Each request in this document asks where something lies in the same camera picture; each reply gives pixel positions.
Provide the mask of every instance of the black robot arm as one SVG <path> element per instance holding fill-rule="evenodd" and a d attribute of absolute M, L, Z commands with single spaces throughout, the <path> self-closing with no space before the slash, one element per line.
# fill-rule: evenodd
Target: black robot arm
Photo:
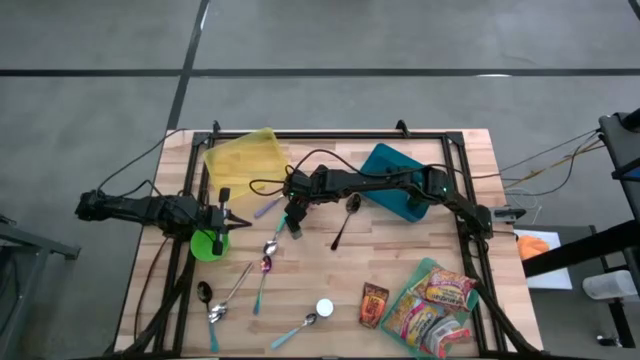
<path fill-rule="evenodd" d="M 230 230 L 251 226 L 226 208 L 229 189 L 220 190 L 220 206 L 202 205 L 192 196 L 159 195 L 131 199 L 122 196 L 106 195 L 93 190 L 80 196 L 76 215 L 85 221 L 120 219 L 142 225 L 159 227 L 164 236 L 172 238 L 190 238 L 195 230 L 212 230 L 215 238 L 212 252 L 222 253 L 220 234 Z M 231 220 L 236 224 L 225 224 Z"/>
<path fill-rule="evenodd" d="M 287 225 L 292 232 L 299 231 L 299 222 L 306 216 L 309 204 L 338 202 L 355 192 L 390 189 L 405 191 L 408 206 L 442 204 L 464 221 L 470 233 L 483 239 L 493 237 L 489 209 L 469 202 L 454 190 L 447 173 L 430 166 L 399 169 L 389 175 L 350 173 L 324 165 L 311 176 L 296 170 L 287 176 L 282 189 L 290 198 L 285 208 Z"/>

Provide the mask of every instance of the gray concrete floor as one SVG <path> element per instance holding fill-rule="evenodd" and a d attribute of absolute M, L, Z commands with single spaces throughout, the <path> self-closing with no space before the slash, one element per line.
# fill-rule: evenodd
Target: gray concrete floor
<path fill-rule="evenodd" d="M 6 0 L 0 68 L 180 68 L 198 4 Z M 639 34 L 625 0 L 223 0 L 209 8 L 195 67 L 637 67 Z M 84 223 L 73 210 L 81 192 L 163 134 L 176 85 L 173 78 L 0 78 L 0 212 L 83 248 L 75 263 L 52 258 L 25 357 L 97 355 L 112 340 L 140 227 Z M 404 119 L 414 128 L 489 128 L 506 166 L 597 127 L 603 114 L 634 110 L 638 88 L 640 77 L 192 79 L 178 126 L 209 128 L 217 119 L 228 129 L 388 128 Z M 106 190 L 152 178 L 157 160 L 152 153 Z M 611 168 L 604 150 L 579 158 L 566 187 L 540 199 L 536 224 L 604 229 L 628 220 Z M 565 171 L 524 186 L 553 188 Z M 589 356 L 569 342 L 548 350 Z"/>

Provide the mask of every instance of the cable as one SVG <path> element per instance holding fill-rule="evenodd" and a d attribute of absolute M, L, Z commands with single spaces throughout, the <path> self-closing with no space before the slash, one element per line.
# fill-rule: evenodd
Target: cable
<path fill-rule="evenodd" d="M 538 211 L 536 211 L 536 215 L 533 217 L 533 221 L 531 222 L 531 225 L 535 225 L 536 220 L 538 219 L 538 214 L 540 214 L 540 210 L 542 210 L 542 205 L 540 205 L 540 207 L 538 208 Z"/>
<path fill-rule="evenodd" d="M 257 183 L 257 182 L 266 182 L 266 183 L 272 183 L 272 184 L 284 184 L 284 181 L 282 181 L 282 180 L 255 179 L 255 180 L 249 181 L 249 189 L 251 189 L 251 191 L 253 191 L 254 194 L 260 195 L 260 196 L 271 196 L 271 195 L 277 194 L 280 191 L 282 191 L 282 188 L 280 188 L 278 190 L 275 190 L 273 192 L 270 192 L 270 193 L 262 193 L 262 192 L 259 192 L 258 190 L 253 188 L 253 184 Z"/>
<path fill-rule="evenodd" d="M 516 182 L 514 182 L 514 183 L 511 183 L 511 184 L 509 184 L 509 185 L 507 185 L 507 186 L 505 186 L 505 189 L 506 189 L 506 188 L 510 188 L 510 187 L 512 187 L 512 186 L 515 186 L 515 185 L 518 185 L 518 184 L 520 184 L 520 183 L 522 183 L 522 182 L 525 182 L 525 181 L 531 180 L 531 179 L 533 179 L 534 177 L 539 176 L 540 174 L 542 174 L 543 172 L 545 172 L 545 171 L 547 171 L 547 170 L 549 170 L 549 169 L 553 169 L 553 168 L 554 168 L 554 167 L 556 167 L 556 166 L 563 165 L 565 162 L 567 162 L 567 161 L 571 160 L 573 157 L 578 157 L 578 156 L 580 156 L 580 155 L 582 155 L 582 154 L 585 154 L 585 153 L 587 153 L 587 152 L 589 152 L 589 151 L 592 151 L 592 150 L 594 150 L 594 149 L 595 149 L 593 146 L 595 146 L 595 145 L 596 145 L 596 144 L 598 144 L 599 142 L 600 142 L 600 140 L 599 140 L 599 139 L 598 139 L 598 140 L 596 140 L 596 141 L 594 141 L 593 143 L 589 144 L 587 147 L 585 147 L 585 148 L 581 149 L 580 151 L 578 151 L 578 153 L 577 153 L 577 154 L 568 154 L 568 155 L 565 155 L 565 156 L 563 157 L 563 159 L 562 159 L 562 160 L 557 161 L 557 162 L 553 163 L 552 165 L 549 165 L 549 166 L 547 166 L 547 167 L 545 167 L 545 168 L 542 168 L 542 169 L 540 169 L 540 170 L 537 170 L 537 171 L 533 171 L 533 172 L 531 172 L 529 175 L 527 175 L 527 176 L 523 177 L 522 179 L 520 179 L 520 180 L 518 180 L 518 181 L 516 181 Z"/>
<path fill-rule="evenodd" d="M 135 189 L 133 189 L 131 191 L 127 191 L 126 193 L 124 193 L 122 195 L 116 196 L 116 199 L 120 199 L 120 198 L 123 198 L 125 196 L 129 196 L 129 195 L 133 194 L 134 192 L 142 189 L 142 187 L 147 183 L 147 181 L 149 181 L 149 180 L 145 180 L 145 181 L 141 182 L 140 185 L 138 185 Z"/>
<path fill-rule="evenodd" d="M 549 151 L 553 151 L 553 150 L 555 150 L 555 149 L 557 149 L 557 148 L 559 148 L 559 147 L 561 147 L 561 146 L 563 146 L 563 145 L 566 145 L 566 144 L 568 144 L 568 143 L 574 142 L 574 141 L 576 141 L 576 140 L 578 140 L 578 139 L 580 139 L 580 138 L 582 138 L 582 137 L 585 137 L 585 136 L 587 136 L 587 135 L 589 135 L 589 134 L 591 134 L 591 133 L 594 133 L 594 134 L 595 134 L 597 131 L 598 131 L 598 129 L 594 129 L 594 130 L 587 131 L 586 133 L 581 134 L 581 135 L 578 135 L 578 136 L 576 136 L 576 137 L 574 137 L 574 138 L 572 138 L 572 139 L 569 139 L 569 140 L 567 140 L 567 141 L 565 141 L 565 142 L 563 142 L 563 143 L 561 143 L 561 144 L 558 144 L 558 145 L 556 145 L 556 146 L 554 146 L 554 147 L 551 147 L 551 148 L 549 148 L 549 149 L 547 149 L 547 150 L 541 151 L 541 152 L 539 152 L 539 153 L 537 153 L 537 154 L 535 154 L 535 155 L 529 156 L 528 158 L 526 158 L 526 159 L 524 159 L 524 160 L 521 160 L 521 161 L 519 161 L 519 162 L 517 162 L 517 163 L 515 163 L 515 164 L 513 164 L 513 165 L 509 165 L 509 166 L 507 166 L 507 167 L 505 167 L 505 168 L 502 168 L 502 169 L 498 170 L 498 172 L 497 172 L 497 173 L 495 173 L 495 174 L 482 175 L 482 176 L 474 176 L 474 177 L 473 177 L 473 179 L 484 179 L 484 178 L 490 178 L 490 177 L 494 177 L 494 176 L 500 176 L 500 175 L 502 175 L 502 172 L 504 172 L 504 171 L 507 171 L 507 170 L 509 170 L 509 169 L 512 169 L 512 168 L 514 168 L 514 167 L 516 167 L 516 166 L 518 166 L 518 165 L 520 165 L 520 164 L 524 164 L 525 162 L 527 162 L 527 161 L 529 161 L 529 160 L 531 160 L 531 159 L 535 159 L 535 158 L 537 158 L 537 157 L 538 157 L 538 156 L 540 156 L 540 155 L 544 155 L 544 154 L 548 153 Z"/>
<path fill-rule="evenodd" d="M 476 244 L 482 244 L 482 253 L 483 254 L 488 254 L 489 253 L 489 243 L 487 242 L 487 240 L 485 240 L 485 239 L 480 239 L 480 240 L 474 239 L 472 241 L 475 242 Z M 471 255 L 472 258 L 476 258 L 476 259 L 480 258 L 478 255 L 473 255 L 473 254 L 470 254 L 470 255 Z"/>
<path fill-rule="evenodd" d="M 162 145 L 164 143 L 164 141 L 169 138 L 170 136 L 174 135 L 177 132 L 180 131 L 185 131 L 185 128 L 181 128 L 181 129 L 176 129 L 174 131 L 172 131 L 171 133 L 165 135 L 162 139 L 160 139 L 160 141 L 158 141 L 155 145 L 153 145 L 153 147 L 151 147 L 151 149 L 145 151 L 142 153 L 142 155 L 138 156 L 137 158 L 131 160 L 130 162 L 128 162 L 125 166 L 121 167 L 119 170 L 117 170 L 116 172 L 114 172 L 113 174 L 109 175 L 106 179 L 104 179 L 104 181 L 102 183 L 100 183 L 100 185 L 98 185 L 98 187 L 96 188 L 96 191 L 100 191 L 100 189 L 102 189 L 102 187 L 104 186 L 104 184 L 106 184 L 109 180 L 111 180 L 114 176 L 118 175 L 119 173 L 121 173 L 122 171 L 124 171 L 126 168 L 128 168 L 129 166 L 131 166 L 133 163 L 135 163 L 136 161 L 142 159 L 143 157 L 145 157 L 147 154 L 149 154 L 150 152 L 152 152 L 153 150 L 155 150 L 158 146 Z"/>
<path fill-rule="evenodd" d="M 493 230 L 494 233 L 498 233 L 498 234 L 509 234 L 509 235 L 513 235 L 516 237 L 516 241 L 520 240 L 520 236 L 518 236 L 518 234 L 514 233 L 513 231 L 503 231 L 503 230 Z"/>
<path fill-rule="evenodd" d="M 594 135 L 595 135 L 595 133 L 592 136 L 590 136 L 589 138 L 587 138 L 587 140 L 584 141 L 582 144 L 580 144 L 576 148 L 576 150 L 573 152 L 573 155 L 571 156 L 571 163 L 569 165 L 569 171 L 567 172 L 567 177 L 564 179 L 564 181 L 560 185 L 558 185 L 555 188 L 553 188 L 551 190 L 548 190 L 548 191 L 544 191 L 544 192 L 537 193 L 537 194 L 522 194 L 522 196 L 542 196 L 542 195 L 547 195 L 547 194 L 551 194 L 553 192 L 556 192 L 556 191 L 560 190 L 563 186 L 565 186 L 567 184 L 567 182 L 569 182 L 569 178 L 571 178 L 571 174 L 573 172 L 573 164 L 574 164 L 574 162 L 576 160 L 576 156 L 578 155 L 578 152 L 580 151 L 581 147 L 584 146 L 584 144 L 586 144 L 587 142 L 589 142 L 589 140 L 591 140 L 591 138 Z"/>
<path fill-rule="evenodd" d="M 505 194 L 507 196 L 511 196 L 513 201 L 516 202 L 516 204 L 518 204 L 521 208 L 523 209 L 527 209 L 527 210 L 531 210 L 531 209 L 535 209 L 536 207 L 538 207 L 538 197 L 534 196 L 534 203 L 531 206 L 525 206 L 523 205 L 520 201 L 518 201 L 518 199 L 516 198 L 516 196 L 522 195 L 523 193 L 510 193 L 510 192 L 506 192 L 506 191 L 512 191 L 512 190 L 522 190 L 524 191 L 525 194 L 531 194 L 533 195 L 533 193 L 525 188 L 521 188 L 521 187 L 517 187 L 517 188 L 510 188 L 510 189 L 506 189 L 505 190 Z"/>
<path fill-rule="evenodd" d="M 162 245 L 160 245 L 158 252 L 156 252 L 156 256 L 153 257 L 153 261 L 151 261 L 151 267 L 149 267 L 149 272 L 147 273 L 147 279 L 144 281 L 144 285 L 142 286 L 142 292 L 140 293 L 140 299 L 138 299 L 138 306 L 136 307 L 136 315 L 133 319 L 133 341 L 135 341 L 136 338 L 138 337 L 138 318 L 140 316 L 140 309 L 142 308 L 142 299 L 144 299 L 144 295 L 147 292 L 147 287 L 149 286 L 149 281 L 151 280 L 151 274 L 153 273 L 153 269 L 155 268 L 156 263 L 160 258 L 160 254 L 162 253 L 162 249 L 164 248 L 164 245 L 167 243 L 169 239 L 170 238 L 168 237 L 164 238 Z"/>
<path fill-rule="evenodd" d="M 340 157 L 340 155 L 329 151 L 329 150 L 325 150 L 325 149 L 315 149 L 315 150 L 311 150 L 309 153 L 307 153 L 307 155 L 305 155 L 299 162 L 298 164 L 293 167 L 291 165 L 287 165 L 285 166 L 285 172 L 287 173 L 287 175 L 291 175 L 294 172 L 298 171 L 298 169 L 300 168 L 300 166 L 313 154 L 315 153 L 326 153 L 329 154 L 333 157 L 335 157 L 336 159 L 340 160 L 340 162 L 342 162 L 343 164 L 345 164 L 349 169 L 353 170 L 354 172 L 356 172 L 359 175 L 365 176 L 365 177 L 373 177 L 373 178 L 386 178 L 386 177 L 390 177 L 390 176 L 398 176 L 398 175 L 403 175 L 403 174 L 410 174 L 410 173 L 414 173 L 416 171 L 422 171 L 424 168 L 426 167 L 443 167 L 449 170 L 453 170 L 459 174 L 462 174 L 462 176 L 466 176 L 464 172 L 462 172 L 461 170 L 458 170 L 456 168 L 453 168 L 451 166 L 447 166 L 447 165 L 443 165 L 443 164 L 427 164 L 427 165 L 423 165 L 422 167 L 419 168 L 413 168 L 413 169 L 406 169 L 406 170 L 402 170 L 402 171 L 398 171 L 395 173 L 386 173 L 386 174 L 370 174 L 370 173 L 365 173 L 363 171 L 358 170 L 355 166 L 351 165 L 348 161 L 346 161 L 345 159 L 343 159 L 342 157 Z M 285 182 L 282 180 L 269 180 L 269 179 L 255 179 L 255 180 L 251 180 L 249 182 L 249 189 L 251 189 L 251 191 L 256 194 L 256 195 L 260 195 L 260 196 L 271 196 L 271 195 L 275 195 L 279 192 L 282 191 L 282 188 L 272 191 L 270 193 L 263 193 L 263 192 L 259 192 L 257 191 L 254 187 L 253 184 L 254 183 L 259 183 L 259 182 L 265 182 L 265 183 L 272 183 L 272 184 L 284 184 Z"/>
<path fill-rule="evenodd" d="M 443 168 L 447 168 L 449 170 L 453 170 L 455 172 L 458 172 L 460 174 L 462 174 L 463 176 L 465 175 L 462 171 L 447 166 L 447 165 L 443 165 L 443 164 L 427 164 L 427 165 L 423 165 L 421 167 L 418 168 L 413 168 L 413 169 L 406 169 L 406 170 L 401 170 L 401 171 L 397 171 L 394 173 L 387 173 L 387 174 L 370 174 L 370 173 L 365 173 L 363 171 L 358 170 L 355 166 L 351 165 L 349 162 L 347 162 L 345 159 L 343 159 L 342 157 L 340 157 L 340 155 L 329 151 L 329 150 L 325 150 L 325 149 L 315 149 L 315 150 L 311 150 L 309 153 L 307 153 L 307 155 L 305 155 L 302 160 L 300 160 L 298 162 L 298 165 L 295 166 L 295 168 L 293 168 L 293 171 L 295 172 L 296 170 L 298 170 L 298 168 L 300 168 L 300 165 L 302 165 L 302 163 L 304 163 L 311 155 L 315 154 L 315 153 L 319 153 L 319 152 L 323 152 L 326 154 L 329 154 L 333 157 L 335 157 L 336 159 L 340 160 L 340 162 L 342 162 L 343 164 L 345 164 L 349 169 L 355 171 L 356 173 L 358 173 L 359 175 L 362 176 L 366 176 L 366 177 L 372 177 L 372 178 L 385 178 L 385 177 L 389 177 L 389 176 L 397 176 L 397 175 L 403 175 L 403 174 L 410 174 L 410 173 L 414 173 L 416 171 L 422 171 L 424 168 L 426 167 L 443 167 Z"/>

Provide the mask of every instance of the wooden table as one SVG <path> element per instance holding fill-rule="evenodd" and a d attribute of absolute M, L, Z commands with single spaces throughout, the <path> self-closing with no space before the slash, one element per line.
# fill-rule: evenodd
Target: wooden table
<path fill-rule="evenodd" d="M 495 173 L 498 168 L 488 130 L 456 131 L 464 134 L 472 174 Z M 182 189 L 192 133 L 176 134 L 164 145 L 155 183 L 164 194 L 175 194 Z M 293 164 L 312 149 L 324 148 L 360 167 L 379 142 L 381 140 L 281 140 L 280 144 Z M 384 142 L 421 163 L 444 163 L 439 141 L 398 139 Z M 320 163 L 330 168 L 345 168 L 335 158 L 320 153 L 309 158 L 302 169 L 311 172 Z M 200 178 L 201 169 L 198 164 L 195 179 Z M 479 204 L 489 207 L 506 204 L 499 177 L 474 180 L 474 187 Z M 253 221 L 252 214 L 269 200 L 249 194 L 232 200 L 230 208 L 238 216 Z M 346 216 L 344 201 L 315 207 L 302 222 L 303 238 L 294 241 L 287 231 L 281 234 L 273 270 L 266 279 L 261 313 L 254 316 L 252 309 L 262 276 L 259 266 L 262 247 L 273 236 L 284 205 L 285 202 L 281 201 L 275 209 L 253 221 L 252 227 L 233 231 L 230 234 L 232 248 L 224 260 L 197 263 L 182 356 L 212 355 L 205 308 L 195 294 L 195 284 L 201 280 L 209 282 L 214 288 L 212 305 L 216 304 L 227 296 L 250 261 L 256 266 L 229 302 L 227 316 L 215 325 L 221 349 L 219 356 L 406 356 L 406 351 L 382 331 L 366 329 L 358 323 L 363 283 L 367 281 L 389 289 L 393 300 L 424 257 L 436 260 L 449 270 L 463 273 L 451 212 L 443 206 L 432 206 L 422 221 L 410 224 L 365 200 L 360 211 L 349 220 L 339 249 L 332 252 L 329 246 Z M 511 230 L 510 226 L 503 224 L 496 224 L 494 228 Z M 116 350 L 126 348 L 133 341 L 136 305 L 151 261 L 163 240 L 157 228 L 144 229 L 118 330 Z M 525 338 L 541 349 L 540 334 L 514 238 L 496 233 L 489 244 L 498 302 Z M 170 246 L 165 246 L 153 273 L 143 301 L 139 328 L 144 328 L 160 305 L 169 249 Z M 269 347 L 271 342 L 300 324 L 306 314 L 314 311 L 315 303 L 321 298 L 330 298 L 334 302 L 333 315 L 304 329 L 287 344 L 272 351 Z M 495 349 L 489 313 L 484 304 L 481 305 L 489 349 Z M 169 318 L 166 348 L 171 347 L 176 313 L 177 306 Z M 465 326 L 472 328 L 471 319 Z M 452 355 L 477 355 L 476 343 L 472 341 L 455 346 Z"/>

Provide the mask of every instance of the spoon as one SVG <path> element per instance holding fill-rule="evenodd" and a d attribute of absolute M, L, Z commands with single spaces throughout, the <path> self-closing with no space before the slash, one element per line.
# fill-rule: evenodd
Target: spoon
<path fill-rule="evenodd" d="M 342 237 L 342 231 L 344 230 L 344 226 L 347 225 L 347 220 L 349 220 L 349 217 L 351 216 L 351 214 L 355 214 L 359 209 L 360 209 L 360 203 L 362 202 L 362 199 L 360 198 L 359 194 L 353 194 L 349 200 L 347 200 L 347 218 L 344 219 L 344 224 L 342 224 L 342 228 L 340 228 L 340 232 L 338 233 L 338 236 L 336 236 L 336 239 L 333 240 L 333 244 L 331 244 L 331 250 L 332 251 L 336 251 L 336 249 L 338 248 L 338 244 L 340 243 L 340 238 Z"/>
<path fill-rule="evenodd" d="M 197 287 L 198 299 L 204 303 L 205 308 L 207 309 L 207 314 L 209 314 L 209 303 L 211 302 L 211 298 L 213 298 L 213 290 L 211 290 L 211 286 L 207 284 L 206 281 L 200 281 Z M 218 339 L 216 338 L 216 333 L 213 329 L 213 322 L 209 322 L 209 337 L 211 338 L 211 352 L 218 352 L 220 350 L 220 345 L 218 344 Z"/>
<path fill-rule="evenodd" d="M 260 314 L 260 305 L 262 303 L 262 288 L 264 288 L 264 279 L 267 276 L 269 270 L 271 270 L 271 257 L 265 255 L 260 262 L 260 268 L 262 269 L 262 281 L 260 281 L 260 289 L 258 290 L 258 297 L 256 297 L 256 305 L 253 307 L 253 315 Z"/>
<path fill-rule="evenodd" d="M 236 284 L 233 286 L 233 289 L 231 289 L 231 292 L 229 293 L 227 298 L 220 304 L 214 306 L 213 309 L 211 309 L 211 312 L 209 313 L 210 323 L 212 324 L 215 323 L 216 321 L 220 320 L 224 316 L 224 314 L 227 313 L 227 309 L 229 308 L 227 305 L 227 302 L 231 300 L 233 295 L 236 293 L 236 290 L 238 290 L 240 285 L 244 282 L 244 279 L 247 277 L 247 275 L 249 275 L 249 271 L 251 271 L 252 267 L 253 267 L 253 263 L 250 262 L 242 272 L 242 275 L 240 275 L 240 278 L 238 279 Z"/>
<path fill-rule="evenodd" d="M 276 228 L 276 233 L 273 234 L 273 238 L 267 241 L 266 244 L 264 244 L 264 248 L 262 249 L 262 252 L 264 252 L 265 255 L 273 256 L 273 254 L 275 254 L 276 251 L 278 250 L 278 234 L 280 234 L 280 232 L 282 232 L 282 229 L 284 228 L 284 224 L 285 224 L 284 219 L 286 216 L 287 216 L 286 214 L 282 215 L 282 219 L 280 219 L 280 223 Z"/>
<path fill-rule="evenodd" d="M 254 217 L 255 219 L 257 219 L 257 218 L 261 217 L 261 216 L 262 216 L 262 215 L 264 215 L 267 211 L 269 211 L 269 209 L 271 209 L 272 207 L 274 207 L 274 206 L 275 206 L 275 204 L 277 204 L 277 203 L 280 201 L 280 199 L 282 199 L 282 198 L 284 198 L 284 194 L 280 194 L 280 196 L 278 196 L 277 198 L 275 198 L 275 199 L 273 199 L 273 200 L 269 201 L 269 202 L 267 203 L 267 205 L 265 205 L 262 209 L 260 209 L 260 210 L 256 211 L 256 212 L 255 212 L 255 214 L 253 214 L 253 217 Z"/>
<path fill-rule="evenodd" d="M 276 340 L 273 343 L 271 343 L 271 350 L 275 350 L 280 345 L 284 344 L 287 340 L 289 340 L 293 335 L 295 335 L 303 327 L 309 326 L 309 325 L 313 325 L 313 323 L 316 322 L 316 319 L 318 319 L 318 315 L 316 315 L 314 313 L 311 313 L 311 314 L 307 315 L 304 318 L 304 322 L 302 323 L 302 325 L 300 325 L 297 328 L 289 331 L 286 335 L 280 337 L 278 340 Z"/>

